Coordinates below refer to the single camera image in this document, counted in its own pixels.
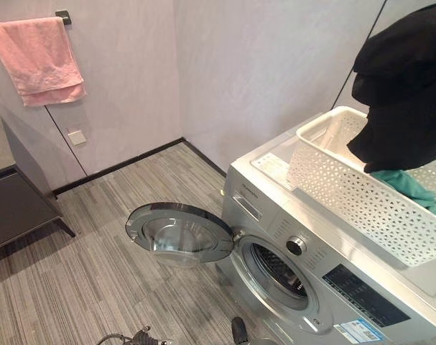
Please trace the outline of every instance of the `towel hook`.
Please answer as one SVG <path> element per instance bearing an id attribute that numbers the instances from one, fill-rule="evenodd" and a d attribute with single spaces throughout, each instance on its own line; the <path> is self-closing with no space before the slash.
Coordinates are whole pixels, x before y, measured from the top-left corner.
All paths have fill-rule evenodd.
<path id="1" fill-rule="evenodd" d="M 69 12 L 66 9 L 62 9 L 60 11 L 56 11 L 55 12 L 55 16 L 56 17 L 61 17 L 62 18 L 62 22 L 64 25 L 69 25 L 72 24 L 73 22 L 71 22 L 71 17 L 69 15 Z"/>

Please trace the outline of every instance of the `sticker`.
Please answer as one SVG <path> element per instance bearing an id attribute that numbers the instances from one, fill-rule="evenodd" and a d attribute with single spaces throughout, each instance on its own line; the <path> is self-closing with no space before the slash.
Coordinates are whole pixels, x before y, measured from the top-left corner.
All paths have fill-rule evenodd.
<path id="1" fill-rule="evenodd" d="M 286 189 L 294 190 L 294 186 L 287 179 L 289 164 L 273 153 L 268 153 L 251 164 Z"/>
<path id="2" fill-rule="evenodd" d="M 334 325 L 334 328 L 352 344 L 363 344 L 384 339 L 382 334 L 362 318 L 340 325 Z"/>

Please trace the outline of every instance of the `dark cabinet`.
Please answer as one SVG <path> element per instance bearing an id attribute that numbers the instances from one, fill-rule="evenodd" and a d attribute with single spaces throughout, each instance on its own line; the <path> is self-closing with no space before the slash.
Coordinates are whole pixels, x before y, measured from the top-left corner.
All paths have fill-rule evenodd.
<path id="1" fill-rule="evenodd" d="M 0 246 L 49 222 L 75 236 L 61 217 L 42 170 L 0 120 Z"/>

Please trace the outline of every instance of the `pink towel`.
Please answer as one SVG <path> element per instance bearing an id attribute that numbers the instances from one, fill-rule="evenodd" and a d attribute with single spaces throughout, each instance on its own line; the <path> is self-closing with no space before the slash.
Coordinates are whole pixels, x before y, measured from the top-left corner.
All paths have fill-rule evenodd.
<path id="1" fill-rule="evenodd" d="M 0 23 L 0 59 L 25 106 L 67 103 L 86 94 L 59 17 Z"/>

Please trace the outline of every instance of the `front-loading washing machine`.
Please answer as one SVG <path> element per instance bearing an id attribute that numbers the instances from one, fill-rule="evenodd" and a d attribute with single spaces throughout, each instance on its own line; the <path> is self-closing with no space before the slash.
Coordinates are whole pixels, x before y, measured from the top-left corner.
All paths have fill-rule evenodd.
<path id="1" fill-rule="evenodd" d="M 279 180 L 288 131 L 235 161 L 217 217 L 151 203 L 126 223 L 167 265 L 217 262 L 283 344 L 399 344 L 436 337 L 436 260 L 405 267 L 301 190 Z"/>

